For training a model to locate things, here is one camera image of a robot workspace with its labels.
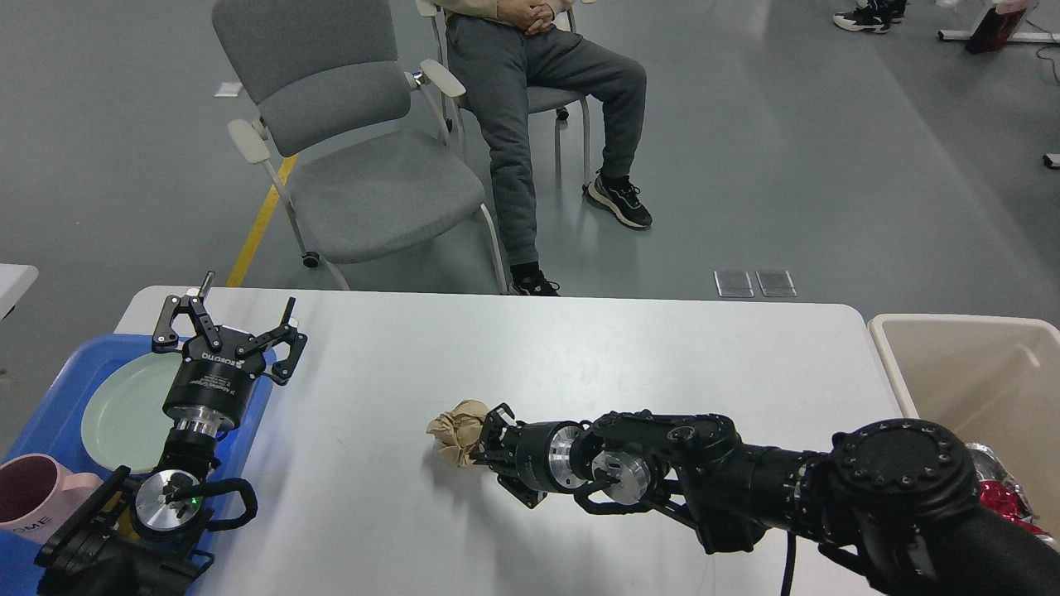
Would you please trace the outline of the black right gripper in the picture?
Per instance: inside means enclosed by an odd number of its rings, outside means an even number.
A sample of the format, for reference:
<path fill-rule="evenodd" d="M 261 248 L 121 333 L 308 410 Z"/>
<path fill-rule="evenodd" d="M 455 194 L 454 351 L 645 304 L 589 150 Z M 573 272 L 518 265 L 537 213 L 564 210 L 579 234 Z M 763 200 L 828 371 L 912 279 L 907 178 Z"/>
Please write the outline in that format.
<path fill-rule="evenodd" d="M 500 452 L 497 480 L 529 509 L 548 493 L 572 494 L 587 484 L 576 475 L 573 446 L 584 431 L 572 421 L 518 423 L 507 403 L 488 411 L 477 452 Z"/>

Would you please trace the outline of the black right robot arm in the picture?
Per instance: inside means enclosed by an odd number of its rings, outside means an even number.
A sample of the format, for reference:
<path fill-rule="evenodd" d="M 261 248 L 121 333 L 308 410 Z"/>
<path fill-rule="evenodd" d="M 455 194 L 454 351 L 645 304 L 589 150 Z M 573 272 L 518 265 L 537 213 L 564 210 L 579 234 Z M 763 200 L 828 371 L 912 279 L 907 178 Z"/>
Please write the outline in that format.
<path fill-rule="evenodd" d="M 838 433 L 819 453 L 746 444 L 718 414 L 526 423 L 499 405 L 472 455 L 527 507 L 560 492 L 594 516 L 660 512 L 707 554 L 777 528 L 889 595 L 1058 592 L 1058 554 L 989 510 L 971 451 L 924 420 Z"/>

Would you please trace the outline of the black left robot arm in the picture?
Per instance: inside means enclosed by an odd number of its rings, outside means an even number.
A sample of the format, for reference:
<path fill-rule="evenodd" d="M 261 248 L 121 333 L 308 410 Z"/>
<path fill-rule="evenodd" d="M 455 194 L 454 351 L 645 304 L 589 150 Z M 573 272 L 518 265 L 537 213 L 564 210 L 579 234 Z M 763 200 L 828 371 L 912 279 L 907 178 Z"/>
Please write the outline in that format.
<path fill-rule="evenodd" d="M 207 532 L 234 531 L 258 513 L 251 483 L 219 478 L 215 451 L 238 430 L 260 378 L 287 384 L 307 343 L 289 298 L 279 325 L 261 334 L 216 325 L 200 287 L 170 295 L 152 336 L 155 353 L 181 365 L 162 405 L 173 425 L 144 478 L 121 464 L 36 555 L 41 595 L 183 595 L 214 562 Z"/>

